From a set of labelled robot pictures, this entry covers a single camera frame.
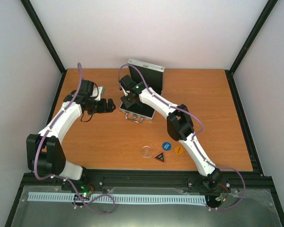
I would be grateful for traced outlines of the aluminium poker case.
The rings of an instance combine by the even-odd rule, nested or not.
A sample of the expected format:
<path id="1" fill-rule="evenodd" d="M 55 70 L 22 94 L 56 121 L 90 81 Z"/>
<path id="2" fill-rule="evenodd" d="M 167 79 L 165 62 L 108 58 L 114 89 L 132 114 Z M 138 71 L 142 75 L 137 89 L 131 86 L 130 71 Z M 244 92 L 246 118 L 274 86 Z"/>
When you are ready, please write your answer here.
<path id="1" fill-rule="evenodd" d="M 142 83 L 142 85 L 145 86 L 145 88 L 139 94 L 141 102 L 145 96 L 151 96 L 153 93 L 157 93 L 158 95 L 162 94 L 165 67 L 134 59 L 129 59 L 125 66 L 129 68 L 128 75 L 131 76 L 135 82 Z M 125 118 L 127 120 L 142 123 L 143 120 L 151 121 L 155 115 L 155 109 L 153 109 L 151 106 L 149 107 L 149 114 L 135 114 L 131 112 L 123 112 L 120 109 L 119 110 L 125 113 Z"/>

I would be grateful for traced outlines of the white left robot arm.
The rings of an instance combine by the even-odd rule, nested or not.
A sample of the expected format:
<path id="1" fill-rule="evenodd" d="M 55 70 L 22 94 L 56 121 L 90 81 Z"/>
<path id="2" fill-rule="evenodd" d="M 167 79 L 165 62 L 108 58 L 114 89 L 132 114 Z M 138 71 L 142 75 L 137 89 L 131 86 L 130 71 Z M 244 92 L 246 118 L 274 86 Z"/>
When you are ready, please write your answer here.
<path id="1" fill-rule="evenodd" d="M 62 141 L 73 123 L 84 114 L 111 113 L 115 110 L 113 100 L 102 98 L 105 89 L 89 80 L 81 80 L 79 89 L 68 94 L 55 117 L 38 134 L 27 137 L 28 168 L 37 175 L 72 179 L 78 190 L 89 185 L 86 168 L 67 161 Z"/>

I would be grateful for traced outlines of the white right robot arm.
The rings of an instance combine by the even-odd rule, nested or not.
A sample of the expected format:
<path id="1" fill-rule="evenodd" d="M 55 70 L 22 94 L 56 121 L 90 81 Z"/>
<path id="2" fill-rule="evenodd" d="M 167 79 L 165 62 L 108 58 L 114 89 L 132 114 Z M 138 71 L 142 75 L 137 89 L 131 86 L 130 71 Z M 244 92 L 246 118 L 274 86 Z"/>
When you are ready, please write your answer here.
<path id="1" fill-rule="evenodd" d="M 169 136 L 186 149 L 199 174 L 207 178 L 211 187 L 221 180 L 220 170 L 210 160 L 197 139 L 191 115 L 185 105 L 168 101 L 148 87 L 144 81 L 136 83 L 129 75 L 119 80 L 119 87 L 124 93 L 122 102 L 125 105 L 148 105 L 166 119 Z"/>

